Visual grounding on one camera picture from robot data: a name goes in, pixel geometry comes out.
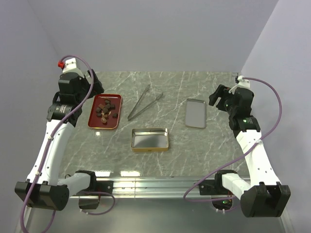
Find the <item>dark square chocolate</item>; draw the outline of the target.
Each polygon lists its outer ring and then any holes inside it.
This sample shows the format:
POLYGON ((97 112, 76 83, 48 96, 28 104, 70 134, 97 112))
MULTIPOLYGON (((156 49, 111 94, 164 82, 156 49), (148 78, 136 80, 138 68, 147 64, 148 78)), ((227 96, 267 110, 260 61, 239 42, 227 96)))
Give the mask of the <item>dark square chocolate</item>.
POLYGON ((103 114, 103 110, 102 109, 97 109, 96 110, 96 116, 100 117, 103 114))

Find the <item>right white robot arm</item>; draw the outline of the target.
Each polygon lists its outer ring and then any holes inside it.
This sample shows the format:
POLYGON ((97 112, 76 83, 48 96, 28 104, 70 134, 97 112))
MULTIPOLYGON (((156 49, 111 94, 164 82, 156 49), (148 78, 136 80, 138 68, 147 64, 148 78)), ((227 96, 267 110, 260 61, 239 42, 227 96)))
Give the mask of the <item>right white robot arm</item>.
POLYGON ((250 175, 250 183, 235 171, 220 170, 215 175, 215 191, 228 190, 240 200, 245 217, 280 217, 290 198, 288 185, 283 185, 275 174, 265 151, 260 126, 251 114, 254 93, 237 87, 234 93, 219 85, 209 96, 209 105, 227 112, 229 126, 240 145, 250 175))

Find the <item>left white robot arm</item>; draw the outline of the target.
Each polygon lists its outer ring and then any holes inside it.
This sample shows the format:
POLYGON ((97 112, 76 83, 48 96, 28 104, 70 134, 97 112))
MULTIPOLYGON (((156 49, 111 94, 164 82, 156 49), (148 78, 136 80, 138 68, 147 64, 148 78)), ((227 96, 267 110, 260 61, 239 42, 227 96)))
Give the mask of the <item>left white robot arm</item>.
POLYGON ((94 84, 76 72, 60 75, 59 91, 48 108, 46 133, 35 165, 26 180, 17 182, 15 186, 15 193, 21 200, 30 194, 29 207, 61 211, 69 197, 80 191, 93 195, 98 189, 93 171, 78 170, 67 181, 58 176, 66 145, 82 110, 78 109, 68 119, 64 117, 83 99, 104 92, 94 70, 88 70, 88 74, 93 76, 94 84))

